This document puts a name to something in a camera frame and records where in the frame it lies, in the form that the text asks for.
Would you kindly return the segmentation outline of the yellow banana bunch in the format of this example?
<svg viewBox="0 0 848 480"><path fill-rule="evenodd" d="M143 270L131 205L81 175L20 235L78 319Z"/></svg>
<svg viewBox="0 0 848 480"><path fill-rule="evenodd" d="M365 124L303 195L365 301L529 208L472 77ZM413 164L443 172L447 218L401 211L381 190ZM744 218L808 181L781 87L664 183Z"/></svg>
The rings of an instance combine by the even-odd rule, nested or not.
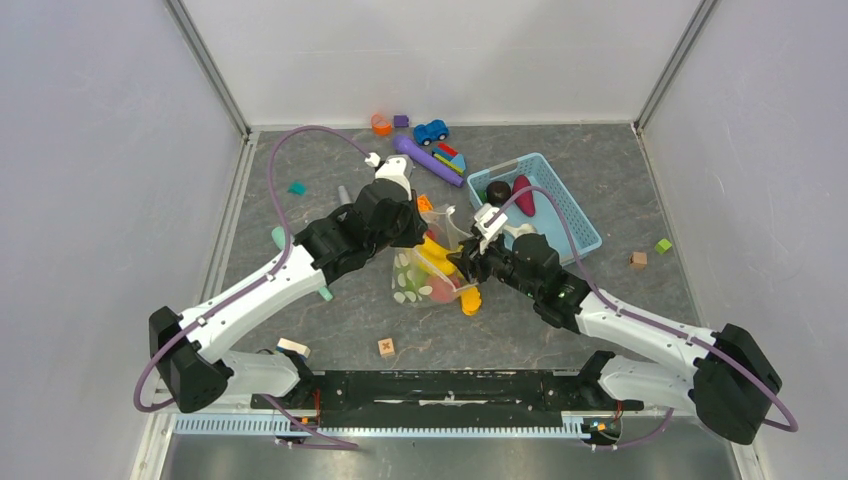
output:
<svg viewBox="0 0 848 480"><path fill-rule="evenodd" d="M445 278L456 275L455 266L447 260L447 255L453 253L438 242L425 236L423 243L413 248L415 262L418 267L430 275L441 274Z"/></svg>

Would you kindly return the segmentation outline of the clear dotted zip bag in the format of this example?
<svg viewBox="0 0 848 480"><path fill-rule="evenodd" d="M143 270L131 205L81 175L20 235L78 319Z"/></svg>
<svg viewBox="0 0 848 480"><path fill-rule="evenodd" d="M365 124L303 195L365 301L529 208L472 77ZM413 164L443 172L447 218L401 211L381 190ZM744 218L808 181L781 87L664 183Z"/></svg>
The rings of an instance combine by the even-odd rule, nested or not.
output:
<svg viewBox="0 0 848 480"><path fill-rule="evenodd" d="M472 316L482 307L482 294L467 281L448 256L461 249L470 234L453 221L455 207L443 205L422 214L427 231L421 244L397 248L393 254L392 298L401 305L434 307L457 302Z"/></svg>

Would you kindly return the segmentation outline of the green cabbage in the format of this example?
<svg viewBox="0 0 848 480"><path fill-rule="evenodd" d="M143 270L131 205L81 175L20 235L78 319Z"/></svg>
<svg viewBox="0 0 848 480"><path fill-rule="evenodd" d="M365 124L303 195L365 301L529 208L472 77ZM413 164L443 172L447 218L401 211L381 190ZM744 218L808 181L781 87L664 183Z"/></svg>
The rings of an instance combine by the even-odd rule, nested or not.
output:
<svg viewBox="0 0 848 480"><path fill-rule="evenodd" d="M393 298L399 304L419 303L432 293L429 275L418 269L398 270L393 274Z"/></svg>

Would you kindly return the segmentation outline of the light blue plastic basket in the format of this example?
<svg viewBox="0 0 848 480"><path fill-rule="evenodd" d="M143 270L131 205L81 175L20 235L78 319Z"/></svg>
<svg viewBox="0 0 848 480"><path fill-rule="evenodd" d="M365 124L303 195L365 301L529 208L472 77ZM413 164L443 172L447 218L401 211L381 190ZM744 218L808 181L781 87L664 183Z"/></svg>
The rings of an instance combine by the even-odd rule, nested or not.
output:
<svg viewBox="0 0 848 480"><path fill-rule="evenodd" d="M478 210L483 205L476 194L478 190L485 191L490 182L498 180L512 185L518 175L525 175L532 185L548 191L555 202L550 203L544 195L535 192L533 194L536 206L534 217L525 216L515 204L510 206L506 210L508 217L504 230L506 246L510 247L514 240L511 233L524 224L533 226L537 233L547 237L549 245L558 251L563 265L573 262L568 235L572 236L578 254L582 258L602 245L601 236L594 225L556 171L540 153L529 153L469 174L466 177L466 185L469 188L472 208Z"/></svg>

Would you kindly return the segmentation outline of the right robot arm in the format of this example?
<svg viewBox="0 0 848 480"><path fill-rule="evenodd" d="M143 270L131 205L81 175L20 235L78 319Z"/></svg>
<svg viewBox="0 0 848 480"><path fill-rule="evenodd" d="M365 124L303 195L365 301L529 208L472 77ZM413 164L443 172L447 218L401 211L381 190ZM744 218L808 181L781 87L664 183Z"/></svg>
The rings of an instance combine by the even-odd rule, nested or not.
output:
<svg viewBox="0 0 848 480"><path fill-rule="evenodd" d="M782 380L754 337L726 324L721 330L669 320L623 302L560 264L541 234L483 246L462 242L447 256L467 280L490 278L521 292L547 324L601 339L642 356L637 362L597 353L577 382L580 400L602 408L613 399L692 413L713 433L750 445L777 403Z"/></svg>

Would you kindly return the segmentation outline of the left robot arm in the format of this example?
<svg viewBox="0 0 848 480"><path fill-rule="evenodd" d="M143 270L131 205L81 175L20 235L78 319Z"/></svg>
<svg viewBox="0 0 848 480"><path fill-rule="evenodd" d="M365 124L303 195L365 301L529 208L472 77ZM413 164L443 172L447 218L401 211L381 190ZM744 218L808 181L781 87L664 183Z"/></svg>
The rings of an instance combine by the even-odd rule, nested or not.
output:
<svg viewBox="0 0 848 480"><path fill-rule="evenodd" d="M170 393L167 405L194 413L226 393L267 393L306 405L313 379L292 360L232 351L256 326L292 302L361 269L388 247L421 244L427 225L415 190L388 179L309 223L286 250L230 289L181 313L163 306L148 319L151 367Z"/></svg>

